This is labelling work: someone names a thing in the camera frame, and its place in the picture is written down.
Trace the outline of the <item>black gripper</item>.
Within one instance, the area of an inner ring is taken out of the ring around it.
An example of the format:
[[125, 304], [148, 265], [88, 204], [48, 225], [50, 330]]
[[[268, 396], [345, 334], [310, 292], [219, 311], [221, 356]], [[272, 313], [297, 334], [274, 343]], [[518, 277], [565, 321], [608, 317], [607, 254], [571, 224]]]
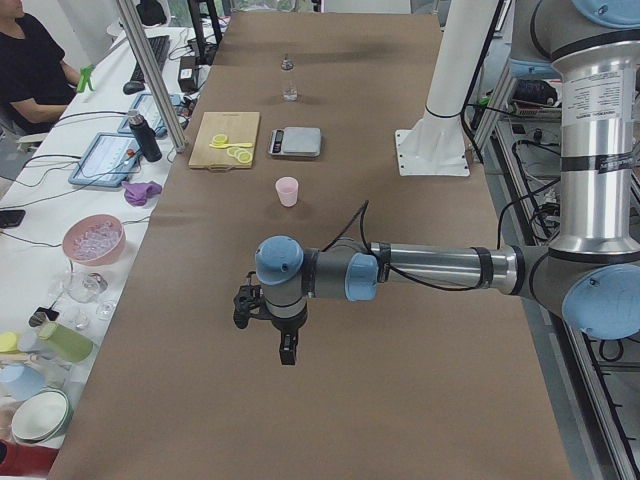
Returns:
[[281, 333], [279, 346], [280, 361], [283, 366], [294, 366], [297, 358], [299, 329], [307, 319], [307, 300], [301, 297], [290, 305], [277, 305], [265, 299], [269, 321]]

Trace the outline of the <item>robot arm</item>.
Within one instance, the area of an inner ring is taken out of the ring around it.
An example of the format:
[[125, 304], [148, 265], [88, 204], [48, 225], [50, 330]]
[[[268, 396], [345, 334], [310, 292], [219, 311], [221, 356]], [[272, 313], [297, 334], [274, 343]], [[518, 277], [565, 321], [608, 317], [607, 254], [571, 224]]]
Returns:
[[639, 245], [629, 233], [632, 103], [639, 61], [635, 1], [519, 1], [511, 71], [562, 80], [560, 227], [545, 247], [448, 249], [336, 237], [321, 250], [264, 240], [234, 300], [234, 322], [266, 320], [296, 361], [311, 298], [370, 300], [407, 280], [442, 291], [493, 288], [529, 298], [601, 340], [639, 330]]

